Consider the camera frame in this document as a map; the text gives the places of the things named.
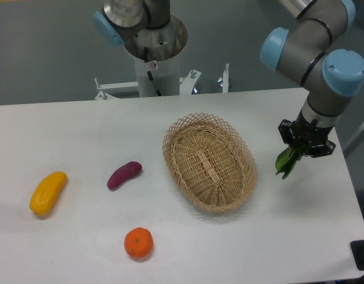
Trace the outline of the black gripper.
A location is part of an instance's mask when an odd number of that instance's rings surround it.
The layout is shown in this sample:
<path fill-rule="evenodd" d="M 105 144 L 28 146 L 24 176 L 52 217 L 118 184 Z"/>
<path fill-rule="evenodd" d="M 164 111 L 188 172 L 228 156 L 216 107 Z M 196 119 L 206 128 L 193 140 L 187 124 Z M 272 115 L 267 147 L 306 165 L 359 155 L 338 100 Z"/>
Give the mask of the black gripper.
<path fill-rule="evenodd" d="M 278 130 L 284 144 L 289 146 L 294 144 L 295 137 L 305 145 L 311 143 L 308 155 L 312 158 L 318 158 L 332 155 L 336 148 L 336 144 L 328 140 L 328 135 L 333 127 L 333 125 L 329 127 L 319 127 L 319 124 L 313 125 L 304 118 L 302 111 L 300 111 L 294 123 L 289 120 L 282 120 Z"/>

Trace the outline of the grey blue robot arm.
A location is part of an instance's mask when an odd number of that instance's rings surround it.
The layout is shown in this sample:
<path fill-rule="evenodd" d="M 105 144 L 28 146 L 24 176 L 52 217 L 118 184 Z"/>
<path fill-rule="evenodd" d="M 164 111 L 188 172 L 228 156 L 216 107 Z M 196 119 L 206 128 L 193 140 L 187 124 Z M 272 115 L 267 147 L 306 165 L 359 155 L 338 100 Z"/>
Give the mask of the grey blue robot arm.
<path fill-rule="evenodd" d="M 308 91 L 295 121 L 283 120 L 283 142 L 303 156 L 332 154 L 328 139 L 364 81 L 364 59 L 354 51 L 329 47 L 352 24 L 352 1 L 283 1 L 299 26 L 274 29 L 259 58 Z M 124 46 L 134 59 L 142 97 L 189 95 L 197 75 L 179 78 L 177 58 L 187 43 L 184 24 L 170 13 L 169 1 L 105 1 L 93 15 L 100 34 Z"/>

